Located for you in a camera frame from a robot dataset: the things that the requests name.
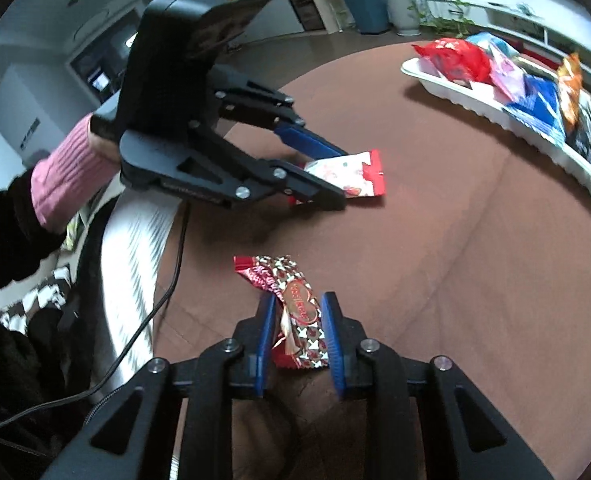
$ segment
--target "blue flower pot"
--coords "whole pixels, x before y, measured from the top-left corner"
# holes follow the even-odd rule
[[[381,34],[389,30],[386,0],[344,0],[361,34]]]

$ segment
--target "heart pattern wrapper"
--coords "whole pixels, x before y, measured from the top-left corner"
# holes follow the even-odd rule
[[[320,304],[291,256],[234,256],[236,272],[253,286],[273,292],[282,304],[280,332],[271,357],[281,368],[329,365]]]

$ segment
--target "blue snack bag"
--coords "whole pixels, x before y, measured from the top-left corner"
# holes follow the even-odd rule
[[[502,38],[499,38],[498,36],[493,36],[493,34],[490,32],[479,32],[478,34],[474,34],[466,38],[466,41],[468,41],[469,43],[475,43],[477,46],[482,48],[483,51],[490,55],[490,44],[493,44],[497,48],[499,48],[501,53],[507,57],[517,57],[520,54],[509,43],[504,41]]]
[[[562,146],[566,141],[566,134],[556,84],[525,74],[525,91],[525,97],[505,105],[505,111],[541,136],[549,137],[556,146]]]

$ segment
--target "brown table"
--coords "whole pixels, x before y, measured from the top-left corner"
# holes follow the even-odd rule
[[[157,354],[196,356],[253,314],[258,290],[234,273],[234,254],[288,253],[371,337],[416,359],[451,356],[553,475],[575,480],[591,460],[591,197],[524,141],[400,73],[414,55],[376,48],[285,87],[314,132],[350,153],[381,150],[386,201],[307,213],[284,197],[235,212],[195,205]],[[228,138],[255,156],[292,154],[250,126]],[[177,239],[175,226],[159,288]],[[336,402],[326,372],[281,378],[306,437],[293,478],[361,478],[363,407]],[[272,478],[285,423],[248,402],[234,413],[236,478]]]

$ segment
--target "white tray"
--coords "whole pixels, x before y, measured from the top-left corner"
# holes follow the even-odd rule
[[[539,72],[542,75],[548,75],[549,78],[556,77],[555,72],[544,69],[524,58],[519,60],[519,64],[526,68],[528,72]],[[527,126],[524,126],[524,124],[506,113],[503,110],[504,106],[502,103],[496,101],[492,96],[476,94],[471,89],[452,83],[439,75],[431,75],[430,73],[423,72],[422,69],[428,70],[428,67],[418,57],[405,61],[400,68],[406,75],[418,78],[422,86],[429,93],[442,99],[448,99],[452,103],[461,105],[467,110],[474,111],[479,116],[484,116],[492,123],[499,124],[505,130],[512,132],[518,137],[522,137],[526,142],[547,155],[553,162],[564,169],[564,171],[574,176],[591,193],[591,165],[579,153],[575,152],[572,147],[567,144],[556,146],[549,137],[541,136]]]

